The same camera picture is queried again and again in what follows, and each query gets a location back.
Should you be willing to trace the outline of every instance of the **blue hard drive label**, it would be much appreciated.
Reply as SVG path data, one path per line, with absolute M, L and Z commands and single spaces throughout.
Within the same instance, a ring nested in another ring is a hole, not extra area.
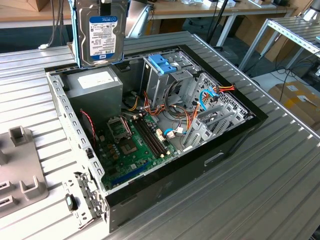
M 90 56 L 94 60 L 108 59 L 114 55 L 117 42 L 114 28 L 117 24 L 116 16 L 90 17 Z

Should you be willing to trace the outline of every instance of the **slotted metal table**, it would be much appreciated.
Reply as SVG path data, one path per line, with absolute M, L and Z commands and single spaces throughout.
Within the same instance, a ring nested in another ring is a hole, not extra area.
M 310 24 L 299 16 L 271 18 L 265 20 L 262 28 L 260 29 L 252 45 L 244 56 L 239 66 L 240 70 L 243 71 L 245 69 L 249 59 L 254 53 L 257 45 L 264 36 L 268 27 L 274 29 L 275 31 L 264 47 L 263 51 L 261 52 L 262 56 L 272 46 L 278 35 L 283 35 L 301 46 L 300 50 L 288 63 L 287 69 L 290 68 L 290 66 L 296 61 L 303 50 L 307 50 L 310 53 L 320 57 L 320 43 L 316 41 L 316 37 L 320 36 L 320 21 L 317 24 Z
M 44 67 L 73 63 L 67 47 L 0 55 L 0 133 L 32 130 L 49 196 L 0 219 L 0 239 L 304 240 L 320 224 L 320 138 L 196 35 L 125 41 L 125 54 L 186 44 L 268 114 L 231 158 L 107 236 L 79 231 L 61 181 L 78 168 Z

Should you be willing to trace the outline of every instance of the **expansion slot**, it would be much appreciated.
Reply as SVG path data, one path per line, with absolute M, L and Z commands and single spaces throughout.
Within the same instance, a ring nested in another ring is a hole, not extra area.
M 146 167 L 148 166 L 148 164 L 149 164 L 149 162 L 147 162 L 144 165 L 142 165 L 141 167 L 138 167 L 137 169 L 127 173 L 126 175 L 118 177 L 117 179 L 115 179 L 111 182 L 112 185 L 117 185 L 122 182 L 125 182 L 125 181 L 129 180 L 130 178 L 132 178 L 134 175 L 137 175 L 137 174 L 143 172 L 146 169 Z
M 143 121 L 142 118 L 139 118 L 133 122 L 134 127 L 138 130 L 140 136 L 144 142 L 148 145 L 152 153 L 156 158 L 164 157 L 166 154 L 165 148 L 156 138 L 156 136 L 151 132 L 148 125 Z

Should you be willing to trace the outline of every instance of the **ram slot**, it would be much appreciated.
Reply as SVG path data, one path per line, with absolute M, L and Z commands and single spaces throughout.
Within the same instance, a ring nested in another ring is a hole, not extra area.
M 166 153 L 165 148 L 161 145 L 159 140 L 156 138 L 156 136 L 154 136 L 154 134 L 149 129 L 148 125 L 142 119 L 139 119 L 134 123 L 135 123 L 134 126 L 137 128 L 142 139 L 145 141 L 145 143 L 151 149 L 152 153 L 157 158 L 159 158 L 161 154 Z

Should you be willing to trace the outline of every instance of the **metal shelf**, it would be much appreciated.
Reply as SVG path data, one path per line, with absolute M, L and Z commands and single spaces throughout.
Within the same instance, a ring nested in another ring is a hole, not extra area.
M 274 29 L 276 32 L 266 44 L 264 50 L 261 52 L 261 55 L 264 55 L 264 53 L 271 47 L 278 34 L 281 34 L 300 45 L 303 49 L 320 57 L 320 43 L 316 41 L 316 37 L 320 36 L 320 22 L 312 25 L 298 16 L 272 18 L 267 19 L 263 24 L 248 52 L 244 56 L 239 66 L 240 70 L 243 71 L 245 69 L 249 59 L 251 58 L 254 50 L 264 36 L 268 27 Z M 289 66 L 297 59 L 301 52 L 302 50 L 299 51 L 296 56 L 294 56 Z

